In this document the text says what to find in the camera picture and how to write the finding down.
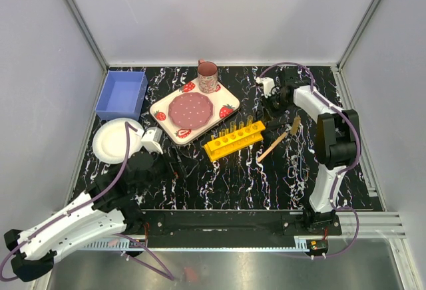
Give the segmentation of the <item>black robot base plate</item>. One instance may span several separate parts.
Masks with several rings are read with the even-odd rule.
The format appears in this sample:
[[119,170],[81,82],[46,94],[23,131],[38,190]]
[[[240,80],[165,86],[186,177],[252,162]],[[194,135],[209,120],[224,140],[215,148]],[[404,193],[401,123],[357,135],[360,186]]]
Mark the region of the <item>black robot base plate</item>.
[[303,211],[288,210],[145,210],[127,229],[129,235],[189,240],[265,240],[273,245],[285,237],[340,236],[340,220],[331,228],[310,233],[303,227]]

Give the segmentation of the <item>test tube brush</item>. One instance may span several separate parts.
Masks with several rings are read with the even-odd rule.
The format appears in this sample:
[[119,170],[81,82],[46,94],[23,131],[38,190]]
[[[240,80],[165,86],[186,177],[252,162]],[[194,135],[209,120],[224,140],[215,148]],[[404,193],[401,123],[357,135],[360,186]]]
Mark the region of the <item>test tube brush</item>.
[[299,127],[300,127],[300,122],[301,122],[301,117],[299,115],[297,115],[294,118],[294,121],[292,123],[292,127],[290,129],[288,144],[291,144],[293,137],[298,133],[298,130],[299,130]]

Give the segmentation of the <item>yellow plastic test tube rack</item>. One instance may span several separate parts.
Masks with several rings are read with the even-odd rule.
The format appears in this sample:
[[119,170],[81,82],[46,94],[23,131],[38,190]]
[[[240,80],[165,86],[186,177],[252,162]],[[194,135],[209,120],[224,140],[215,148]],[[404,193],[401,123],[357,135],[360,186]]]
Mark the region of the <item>yellow plastic test tube rack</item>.
[[250,126],[236,130],[225,136],[215,138],[207,142],[203,148],[211,162],[226,157],[245,147],[263,140],[262,131],[266,129],[261,122],[255,122]]

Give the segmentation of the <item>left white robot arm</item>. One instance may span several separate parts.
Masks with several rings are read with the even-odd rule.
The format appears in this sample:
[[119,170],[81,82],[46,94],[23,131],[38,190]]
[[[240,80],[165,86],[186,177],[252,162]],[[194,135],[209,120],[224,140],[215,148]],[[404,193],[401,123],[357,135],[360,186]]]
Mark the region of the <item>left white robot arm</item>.
[[84,191],[44,222],[27,230],[11,229],[4,235],[9,250],[2,266],[11,264],[14,275],[1,280],[34,281],[74,251],[103,237],[116,235],[146,249],[134,236],[158,235],[164,216],[139,208],[135,195],[168,180],[186,180],[199,163],[181,151],[131,154],[126,162],[111,165]]

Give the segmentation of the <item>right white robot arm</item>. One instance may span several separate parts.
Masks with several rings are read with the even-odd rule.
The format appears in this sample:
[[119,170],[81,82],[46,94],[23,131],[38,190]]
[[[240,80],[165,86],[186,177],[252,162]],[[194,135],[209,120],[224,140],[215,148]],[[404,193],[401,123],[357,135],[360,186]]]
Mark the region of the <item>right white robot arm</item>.
[[337,220],[336,199],[343,178],[361,155],[358,113],[340,108],[320,94],[311,73],[307,78],[286,78],[281,86],[262,74],[256,83],[262,85],[262,104],[268,117],[277,118],[296,106],[316,122],[318,174],[304,206],[302,226],[313,235],[331,228]]

